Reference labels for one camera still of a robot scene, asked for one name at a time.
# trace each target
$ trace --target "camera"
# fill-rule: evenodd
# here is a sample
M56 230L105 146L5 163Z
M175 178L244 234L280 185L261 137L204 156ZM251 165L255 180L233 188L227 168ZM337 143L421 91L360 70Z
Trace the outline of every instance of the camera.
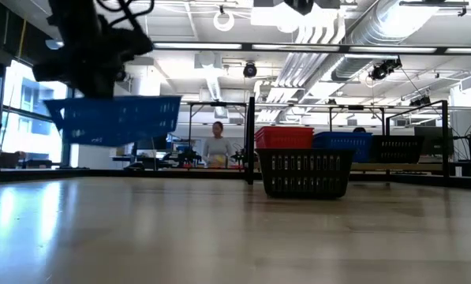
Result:
M254 65L254 62L245 63L244 72L243 72L244 77L253 78L254 76L256 76L257 71L258 69Z

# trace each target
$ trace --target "red basket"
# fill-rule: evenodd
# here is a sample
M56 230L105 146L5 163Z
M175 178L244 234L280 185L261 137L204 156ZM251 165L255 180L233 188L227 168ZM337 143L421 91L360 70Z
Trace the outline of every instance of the red basket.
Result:
M264 126L255 133L254 137L257 149L310 149L313 135L314 128L309 127Z

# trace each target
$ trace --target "dark hair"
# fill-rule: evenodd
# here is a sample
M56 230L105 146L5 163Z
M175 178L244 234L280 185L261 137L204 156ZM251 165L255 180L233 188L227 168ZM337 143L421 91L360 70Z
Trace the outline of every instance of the dark hair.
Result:
M221 129L221 131L223 131L223 130L225 129L225 127L222 125L222 122L220 122L220 121L214 122L214 123L212 124L212 126L214 126L214 125L218 125L219 128Z
M366 133L367 130L365 130L363 127L356 127L353 132L359 132L359 133Z

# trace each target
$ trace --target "black basket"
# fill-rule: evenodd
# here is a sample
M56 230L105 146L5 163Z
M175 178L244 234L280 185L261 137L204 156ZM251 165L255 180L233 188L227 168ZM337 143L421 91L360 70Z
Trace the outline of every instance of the black basket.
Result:
M256 149L256 152L269 196L339 198L346 194L353 150Z
M417 163L423 141L422 136L374 136L370 148L370 162Z

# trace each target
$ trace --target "blue basket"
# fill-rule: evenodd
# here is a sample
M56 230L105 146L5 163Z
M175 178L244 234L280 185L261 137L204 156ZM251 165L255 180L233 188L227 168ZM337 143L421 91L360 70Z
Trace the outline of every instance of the blue basket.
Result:
M367 163L370 158L371 133L323 132L314 135L313 148L356 150L353 162Z
M117 147L175 131L181 97L54 99L44 103L69 143Z

